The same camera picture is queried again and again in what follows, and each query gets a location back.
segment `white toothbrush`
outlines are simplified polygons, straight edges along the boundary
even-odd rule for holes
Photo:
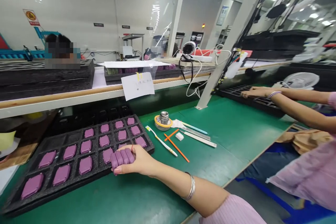
[[[155,134],[155,132],[149,127],[149,126],[146,126],[145,127],[148,131],[152,131],[153,133],[154,133],[154,136],[156,137],[156,139],[157,140],[159,140],[162,144],[163,144],[163,146],[167,149],[167,150],[169,150],[174,156],[177,156],[177,154],[175,153],[175,151],[173,151],[168,145],[166,145],[156,134]]]

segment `bracelet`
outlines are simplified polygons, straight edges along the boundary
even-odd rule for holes
[[[269,96],[267,96],[268,99],[271,99],[272,96],[278,94],[278,93],[281,93],[281,91],[274,91],[272,92]]]
[[[191,177],[191,189],[190,189],[188,197],[182,198],[182,199],[188,201],[188,200],[190,200],[193,197],[194,192],[195,192],[195,179],[194,179],[194,177],[189,172],[185,172],[185,173],[189,174],[190,177]]]

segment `green workbench mat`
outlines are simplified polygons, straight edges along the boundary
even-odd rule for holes
[[[153,157],[182,171],[188,171],[224,186],[236,177],[265,148],[274,142],[289,124],[248,106],[226,98],[212,99],[207,108],[197,110],[186,105],[168,108],[172,119],[179,119],[209,133],[217,148],[188,136],[173,142],[190,160],[187,163],[168,152],[148,132],[155,145]],[[164,140],[164,132],[154,126],[159,111],[140,117]],[[172,149],[169,141],[166,144]],[[24,167],[20,167],[6,188],[0,203],[13,187]],[[0,223],[180,223],[193,208],[160,181],[140,174],[109,174],[30,212],[12,219],[0,217]]]

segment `purple rubber part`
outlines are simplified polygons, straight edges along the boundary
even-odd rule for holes
[[[118,165],[123,165],[124,164],[124,160],[123,160],[123,157],[121,156],[121,153],[120,151],[116,151],[115,152],[115,156],[117,158],[117,161],[118,161]]]
[[[93,135],[94,135],[93,129],[87,129],[84,133],[85,138],[93,137]]]
[[[135,123],[135,120],[134,120],[133,117],[130,117],[130,118],[127,119],[127,125],[132,125],[134,123]]]
[[[139,127],[138,126],[133,126],[131,128],[131,132],[132,132],[133,135],[139,135],[140,134]]]
[[[50,165],[54,161],[55,156],[56,156],[55,150],[53,152],[46,153],[41,159],[41,162],[38,164],[38,168]]]
[[[108,164],[111,162],[110,156],[112,153],[113,153],[113,150],[111,148],[103,151],[103,159],[104,159],[105,164]]]
[[[83,153],[89,152],[91,150],[91,147],[92,147],[91,140],[82,142],[82,144],[80,146],[80,149],[81,149],[80,153],[83,154]]]
[[[134,156],[133,156],[131,150],[127,148],[127,149],[125,149],[125,152],[126,152],[126,155],[128,157],[129,163],[133,163],[134,162]]]
[[[79,162],[79,174],[83,175],[92,169],[92,158],[89,156]]]
[[[74,157],[74,155],[76,154],[76,150],[77,150],[77,145],[68,146],[65,149],[65,152],[63,154],[63,159],[66,160],[66,159]]]
[[[44,179],[44,175],[42,173],[40,173],[39,175],[36,175],[35,177],[28,179],[21,193],[21,199],[23,200],[37,193],[42,186],[43,179]]]
[[[107,135],[99,138],[100,147],[104,147],[104,146],[109,145],[109,144],[110,144],[110,140],[109,140],[109,137]]]
[[[119,131],[118,132],[118,140],[121,141],[121,140],[125,140],[127,138],[127,133],[126,131]]]
[[[68,180],[70,174],[70,165],[64,165],[57,169],[54,180],[52,182],[53,186],[64,183]]]
[[[123,159],[123,161],[124,161],[124,164],[125,164],[125,165],[128,165],[128,164],[130,163],[130,161],[129,161],[128,157],[127,157],[126,151],[125,151],[125,150],[121,150],[121,151],[120,151],[120,154],[121,154],[121,156],[122,156],[122,159]]]
[[[110,156],[110,159],[111,159],[112,169],[114,170],[115,168],[118,167],[118,160],[117,160],[116,154],[112,153]]]
[[[100,127],[100,132],[101,133],[105,133],[105,132],[107,132],[107,131],[109,131],[110,130],[110,128],[109,128],[109,125],[108,124],[104,124],[104,125],[102,125],[101,127]]]
[[[135,143],[141,145],[142,148],[145,148],[147,146],[147,144],[146,144],[145,140],[142,138],[142,136],[138,137],[135,140]]]
[[[122,128],[124,126],[124,123],[122,122],[122,121],[117,121],[116,123],[115,123],[115,128]]]

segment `orange pen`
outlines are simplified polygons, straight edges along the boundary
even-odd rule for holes
[[[169,135],[169,137],[172,137],[178,130],[179,130],[179,129],[177,129],[177,130],[175,130],[173,133],[171,133],[171,134]]]
[[[177,149],[177,151],[184,157],[184,159],[189,163],[189,160],[185,157],[185,155],[180,151],[180,149],[173,143],[173,141],[170,140],[169,136],[164,133],[165,137],[171,142],[171,144]]]

